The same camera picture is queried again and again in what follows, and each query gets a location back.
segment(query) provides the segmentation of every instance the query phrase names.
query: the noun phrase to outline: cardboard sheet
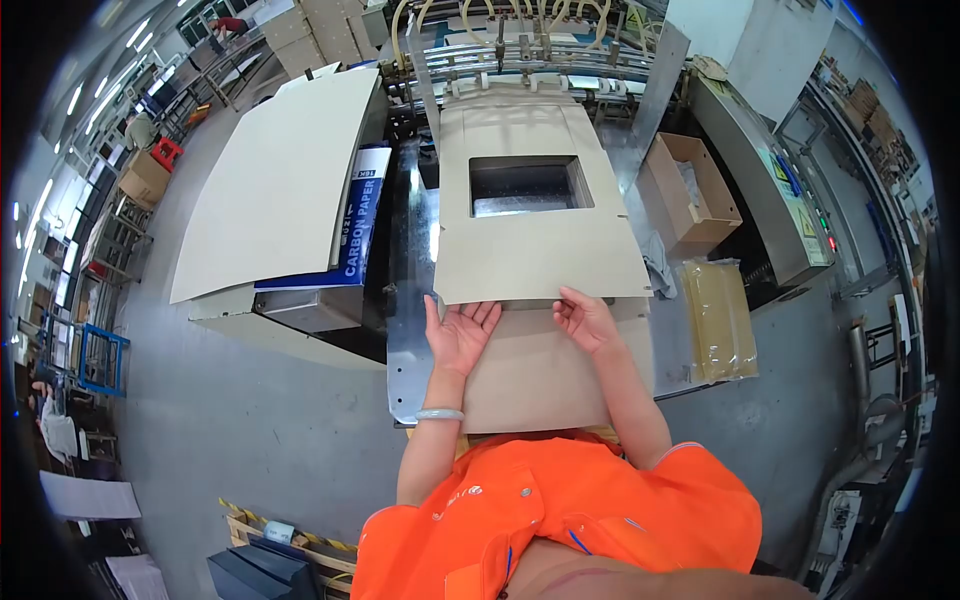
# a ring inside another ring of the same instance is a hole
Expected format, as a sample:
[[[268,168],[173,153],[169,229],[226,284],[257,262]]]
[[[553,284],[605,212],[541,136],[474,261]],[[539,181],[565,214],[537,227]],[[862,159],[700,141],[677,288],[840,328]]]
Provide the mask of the cardboard sheet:
[[[329,75],[243,116],[197,200],[171,303],[328,269],[345,182],[378,77],[375,69]]]
[[[646,298],[618,298],[617,328],[648,391],[654,389]],[[553,310],[507,310],[464,393],[464,433],[502,433],[610,423],[590,357],[560,331]]]
[[[441,114],[440,242],[434,289],[447,304],[553,299],[568,285],[595,297],[649,297],[650,279],[607,154],[587,114],[563,99],[484,99]],[[573,156],[590,208],[471,216],[469,161]]]

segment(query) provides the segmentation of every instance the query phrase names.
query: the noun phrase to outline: worker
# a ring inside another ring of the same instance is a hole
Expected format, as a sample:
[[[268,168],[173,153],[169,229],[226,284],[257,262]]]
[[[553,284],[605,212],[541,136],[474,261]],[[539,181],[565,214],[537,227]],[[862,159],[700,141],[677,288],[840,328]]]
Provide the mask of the worker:
[[[228,35],[228,32],[241,36],[250,30],[250,25],[247,21],[243,19],[238,19],[233,16],[222,16],[217,19],[213,19],[207,25],[210,26],[210,32],[214,37],[219,34],[223,34],[225,39]]]
[[[124,139],[127,150],[133,150],[136,147],[150,152],[160,141],[160,133],[147,113],[133,111],[127,117]]]
[[[454,461],[467,378],[502,308],[451,305],[441,320],[424,297],[433,371],[396,505],[361,532],[351,597],[812,597],[747,574],[750,492],[700,444],[672,445],[607,305],[560,296],[553,319],[592,359],[620,445],[579,429],[502,434]]]
[[[55,412],[56,402],[54,400],[54,391],[50,384],[43,381],[35,381],[31,384],[38,394],[27,396],[27,405],[30,410],[36,414],[40,411],[40,417],[36,419],[36,427],[43,436],[43,442],[47,445],[47,451],[58,461],[67,464],[69,457],[77,456],[77,429],[73,424],[73,419],[64,415],[58,415]]]

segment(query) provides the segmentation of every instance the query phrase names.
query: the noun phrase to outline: wooden pallet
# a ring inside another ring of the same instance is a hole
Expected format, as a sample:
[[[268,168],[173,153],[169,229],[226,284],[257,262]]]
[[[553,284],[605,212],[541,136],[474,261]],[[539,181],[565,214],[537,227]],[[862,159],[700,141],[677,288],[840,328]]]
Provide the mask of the wooden pallet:
[[[227,515],[227,525],[230,528],[230,542],[234,547],[249,544],[250,536],[263,537],[262,523],[247,518],[247,515],[240,511],[231,511]],[[325,587],[330,598],[349,598],[353,573],[357,568],[355,554],[345,552],[341,553],[344,558],[337,558],[332,556],[336,550],[319,546],[300,535],[295,536],[290,545],[302,550],[307,560],[314,564],[318,589],[324,590]]]

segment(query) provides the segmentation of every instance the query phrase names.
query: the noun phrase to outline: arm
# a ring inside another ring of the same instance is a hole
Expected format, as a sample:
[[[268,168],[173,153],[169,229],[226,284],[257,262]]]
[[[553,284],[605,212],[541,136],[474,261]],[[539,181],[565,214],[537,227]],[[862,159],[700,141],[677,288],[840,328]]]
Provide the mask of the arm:
[[[666,419],[636,371],[634,357],[616,330],[605,302],[560,288],[553,318],[593,360],[613,429],[636,468],[653,468],[670,449]]]
[[[462,410],[467,375],[473,370],[490,334],[500,319],[498,302],[451,305],[441,323],[437,305],[429,296],[426,306],[426,339],[434,365],[427,383],[423,408]],[[396,477],[396,503],[419,506],[453,472],[458,420],[427,419],[417,423],[403,451]]]
[[[653,468],[673,444],[663,413],[636,372],[630,349],[622,340],[601,348],[593,353],[593,366],[627,459],[636,468]]]

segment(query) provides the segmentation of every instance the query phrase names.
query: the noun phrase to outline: cardboard box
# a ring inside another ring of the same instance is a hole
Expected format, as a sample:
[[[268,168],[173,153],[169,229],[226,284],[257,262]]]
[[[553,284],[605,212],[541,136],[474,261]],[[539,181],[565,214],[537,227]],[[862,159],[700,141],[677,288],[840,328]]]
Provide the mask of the cardboard box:
[[[326,66],[324,55],[317,48],[313,36],[301,37],[293,43],[274,50],[274,53],[290,79],[303,75],[306,69],[313,70]]]
[[[313,33],[306,15],[298,4],[294,4],[289,11],[281,12],[260,25],[260,31],[263,32],[264,37],[267,38],[267,45],[274,52]]]
[[[699,206],[676,164],[688,161],[700,188]],[[696,137],[658,133],[640,168],[637,188],[650,224],[671,257],[706,255],[743,222],[720,170]]]
[[[850,121],[853,131],[857,135],[863,134],[863,126],[866,123],[863,121],[863,117],[860,115],[860,112],[850,104],[850,101],[844,101],[843,103],[843,113],[847,116],[847,120]]]
[[[169,181],[170,173],[150,153],[137,150],[120,174],[119,187],[135,204],[153,210]]]

